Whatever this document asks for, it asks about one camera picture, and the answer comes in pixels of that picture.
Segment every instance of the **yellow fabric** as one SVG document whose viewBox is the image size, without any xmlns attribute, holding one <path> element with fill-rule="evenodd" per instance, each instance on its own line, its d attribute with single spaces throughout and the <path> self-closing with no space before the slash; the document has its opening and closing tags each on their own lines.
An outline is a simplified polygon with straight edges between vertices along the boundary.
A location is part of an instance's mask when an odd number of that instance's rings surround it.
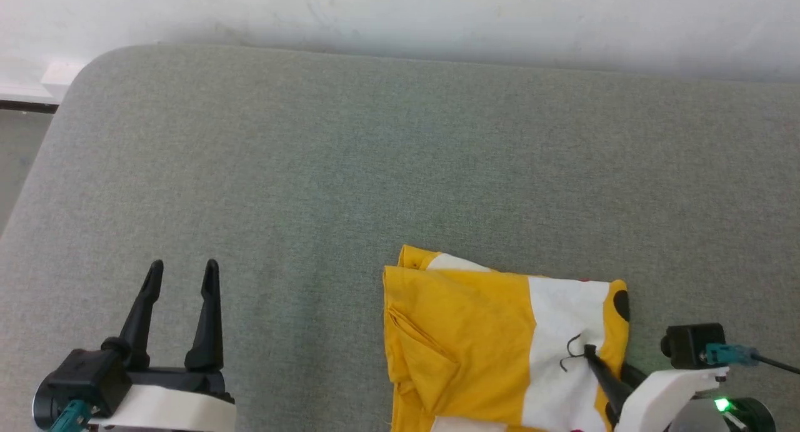
<svg viewBox="0 0 800 432">
<path fill-rule="evenodd" d="M 436 416 L 522 426 L 531 383 L 529 350 L 536 321 L 528 276 L 426 270 L 441 253 L 403 246 L 397 266 L 386 266 L 384 333 L 394 383 L 392 431 L 429 432 Z M 617 375 L 628 343 L 628 322 L 616 312 L 611 284 L 603 306 L 606 340 L 600 358 Z M 598 389 L 597 411 L 606 397 Z"/>
</svg>

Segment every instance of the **folded cloth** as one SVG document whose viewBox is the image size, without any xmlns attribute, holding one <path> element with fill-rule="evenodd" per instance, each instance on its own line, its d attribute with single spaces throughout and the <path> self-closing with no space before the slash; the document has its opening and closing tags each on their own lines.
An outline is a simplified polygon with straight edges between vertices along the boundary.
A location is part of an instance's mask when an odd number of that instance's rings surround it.
<svg viewBox="0 0 800 432">
<path fill-rule="evenodd" d="M 619 377 L 625 282 L 498 273 L 406 245 L 383 284 L 392 431 L 611 430 L 586 359 L 563 359 L 594 344 Z"/>
</svg>

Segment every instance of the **gray floor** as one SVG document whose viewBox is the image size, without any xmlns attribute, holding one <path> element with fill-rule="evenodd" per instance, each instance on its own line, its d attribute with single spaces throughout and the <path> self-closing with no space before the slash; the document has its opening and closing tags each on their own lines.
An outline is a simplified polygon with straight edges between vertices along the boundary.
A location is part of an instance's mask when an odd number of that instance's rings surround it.
<svg viewBox="0 0 800 432">
<path fill-rule="evenodd" d="M 52 117 L 0 110 L 0 234 L 6 229 Z"/>
</svg>

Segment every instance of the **green led light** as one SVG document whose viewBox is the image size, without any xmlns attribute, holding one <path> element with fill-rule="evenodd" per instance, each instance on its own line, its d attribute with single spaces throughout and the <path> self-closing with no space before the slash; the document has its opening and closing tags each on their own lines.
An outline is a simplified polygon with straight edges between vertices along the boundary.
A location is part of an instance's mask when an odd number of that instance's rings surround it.
<svg viewBox="0 0 800 432">
<path fill-rule="evenodd" d="M 720 412 L 724 412 L 725 410 L 731 408 L 731 401 L 728 401 L 726 398 L 714 399 L 714 404 L 717 404 L 717 410 Z"/>
</svg>

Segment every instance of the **dark floor trim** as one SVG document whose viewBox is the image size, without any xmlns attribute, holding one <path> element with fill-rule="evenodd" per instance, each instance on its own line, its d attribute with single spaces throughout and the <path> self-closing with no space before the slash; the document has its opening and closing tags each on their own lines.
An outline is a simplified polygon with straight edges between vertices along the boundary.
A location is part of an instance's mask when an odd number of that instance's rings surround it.
<svg viewBox="0 0 800 432">
<path fill-rule="evenodd" d="M 35 102 L 0 101 L 0 110 L 18 110 L 20 112 L 55 113 L 58 104 L 36 104 Z"/>
</svg>

